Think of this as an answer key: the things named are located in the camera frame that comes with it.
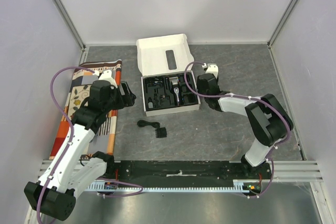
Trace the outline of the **small clear oil bottle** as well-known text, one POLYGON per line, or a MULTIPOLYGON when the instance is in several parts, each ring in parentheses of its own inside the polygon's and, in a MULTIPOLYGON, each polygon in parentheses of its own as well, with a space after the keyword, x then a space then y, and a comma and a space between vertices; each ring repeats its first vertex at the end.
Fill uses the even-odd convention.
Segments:
POLYGON ((152 109, 152 108, 153 108, 153 102, 152 102, 152 99, 151 99, 151 98, 148 99, 148 108, 149 108, 149 109, 152 109))

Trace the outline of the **white clipper kit box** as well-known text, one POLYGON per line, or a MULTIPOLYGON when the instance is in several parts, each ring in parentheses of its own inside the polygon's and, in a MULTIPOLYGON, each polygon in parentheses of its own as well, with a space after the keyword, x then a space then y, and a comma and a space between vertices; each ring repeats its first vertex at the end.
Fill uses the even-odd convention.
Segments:
POLYGON ((171 89, 169 77, 178 77, 180 74, 189 76, 186 84, 193 89, 195 77, 188 64, 194 61, 185 34, 167 35, 152 38, 143 38, 136 41, 138 69, 142 74, 142 97, 146 116, 164 115, 178 112, 195 111, 200 108, 200 99, 194 104, 184 104, 182 85, 180 105, 176 104, 175 95, 171 89), (148 99, 151 98, 153 108, 148 108, 148 99))

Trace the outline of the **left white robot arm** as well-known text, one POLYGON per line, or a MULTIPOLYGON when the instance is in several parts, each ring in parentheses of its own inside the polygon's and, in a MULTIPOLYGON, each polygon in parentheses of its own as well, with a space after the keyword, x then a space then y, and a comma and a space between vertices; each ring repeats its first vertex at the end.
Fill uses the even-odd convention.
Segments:
POLYGON ((72 213, 79 196, 99 177, 115 173, 113 156, 96 152, 89 162, 74 171, 81 154, 112 110, 133 106, 136 96, 126 82, 114 86, 108 80, 94 81, 89 96, 70 120, 70 129, 54 160, 35 183, 24 188, 30 206, 41 214, 64 221, 72 213))

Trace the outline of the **black silver hair clipper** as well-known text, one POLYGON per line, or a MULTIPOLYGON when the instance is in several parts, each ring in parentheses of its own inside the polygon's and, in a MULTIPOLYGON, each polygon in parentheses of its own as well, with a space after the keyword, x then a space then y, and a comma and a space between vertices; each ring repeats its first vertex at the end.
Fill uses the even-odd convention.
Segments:
POLYGON ((171 83, 171 89, 173 94, 175 95, 176 104, 180 105, 182 102, 181 98, 181 88, 180 88, 180 80, 179 77, 169 77, 171 83))

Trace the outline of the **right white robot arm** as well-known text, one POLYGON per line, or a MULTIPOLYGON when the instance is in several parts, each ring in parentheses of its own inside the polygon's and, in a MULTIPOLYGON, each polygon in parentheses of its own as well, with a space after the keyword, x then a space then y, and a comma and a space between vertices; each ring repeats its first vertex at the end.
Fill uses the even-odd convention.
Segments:
POLYGON ((211 109, 248 118, 255 140, 241 159, 240 172, 245 178, 254 178, 274 145, 290 137, 291 118, 273 94, 245 97, 222 91, 212 73, 197 77, 197 91, 211 109))

